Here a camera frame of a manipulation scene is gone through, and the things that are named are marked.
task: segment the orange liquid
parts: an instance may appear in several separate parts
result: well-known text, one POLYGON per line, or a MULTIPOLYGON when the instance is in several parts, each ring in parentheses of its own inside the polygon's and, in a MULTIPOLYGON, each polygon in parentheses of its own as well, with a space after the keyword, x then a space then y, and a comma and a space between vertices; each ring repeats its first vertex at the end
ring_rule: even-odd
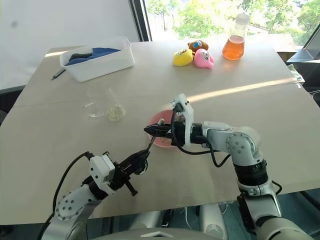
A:
POLYGON ((245 50, 245 42, 242 36, 230 36, 222 50, 223 56, 228 60, 238 60, 245 50))

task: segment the pink plush toy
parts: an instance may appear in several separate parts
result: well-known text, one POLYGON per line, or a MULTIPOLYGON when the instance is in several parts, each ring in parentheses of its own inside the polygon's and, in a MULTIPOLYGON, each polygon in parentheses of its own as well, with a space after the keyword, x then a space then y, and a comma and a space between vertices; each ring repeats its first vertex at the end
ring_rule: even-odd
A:
POLYGON ((205 50, 205 49, 198 49, 194 55, 194 64, 199 68, 208 68, 212 69, 214 67, 214 57, 205 50))

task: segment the stuffed animal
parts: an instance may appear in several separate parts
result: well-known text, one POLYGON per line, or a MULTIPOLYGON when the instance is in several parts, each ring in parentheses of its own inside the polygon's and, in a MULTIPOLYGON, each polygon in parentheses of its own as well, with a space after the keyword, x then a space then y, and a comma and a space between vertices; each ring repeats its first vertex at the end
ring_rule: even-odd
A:
POLYGON ((214 67, 215 59, 211 54, 204 49, 198 49, 194 55, 194 64, 199 68, 212 69, 214 67))
POLYGON ((201 40, 189 42, 189 43, 188 43, 188 47, 189 47, 189 49, 191 49, 192 52, 194 52, 194 53, 195 53, 198 49, 208 50, 208 48, 209 48, 208 44, 206 44, 204 41, 201 41, 201 40))
POLYGON ((173 64, 182 67, 190 64, 194 59, 191 49, 182 49, 173 55, 173 64))

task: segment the blue cloth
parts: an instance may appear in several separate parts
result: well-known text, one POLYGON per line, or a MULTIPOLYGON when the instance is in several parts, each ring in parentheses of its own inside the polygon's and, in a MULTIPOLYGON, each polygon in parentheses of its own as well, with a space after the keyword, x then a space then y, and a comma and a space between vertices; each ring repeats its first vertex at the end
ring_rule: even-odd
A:
POLYGON ((75 58, 71 61, 69 61, 65 66, 73 65, 73 64, 78 64, 82 63, 85 61, 88 61, 90 59, 96 59, 105 55, 113 54, 116 52, 119 52, 119 49, 114 49, 114 48, 103 48, 103 47, 95 47, 92 48, 92 55, 89 56, 88 58, 75 58))

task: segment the white plastic container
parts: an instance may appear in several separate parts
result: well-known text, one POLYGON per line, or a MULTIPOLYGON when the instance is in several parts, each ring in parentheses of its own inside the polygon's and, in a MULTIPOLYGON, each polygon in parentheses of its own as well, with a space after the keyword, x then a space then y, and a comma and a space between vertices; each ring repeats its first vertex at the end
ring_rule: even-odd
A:
POLYGON ((60 55, 60 65, 78 82, 85 82, 109 73, 132 67, 135 64, 131 44, 124 36, 116 37, 97 44, 87 45, 67 51, 60 55), (112 48, 120 51, 100 56, 88 61, 65 66, 72 54, 92 53, 92 48, 112 48))

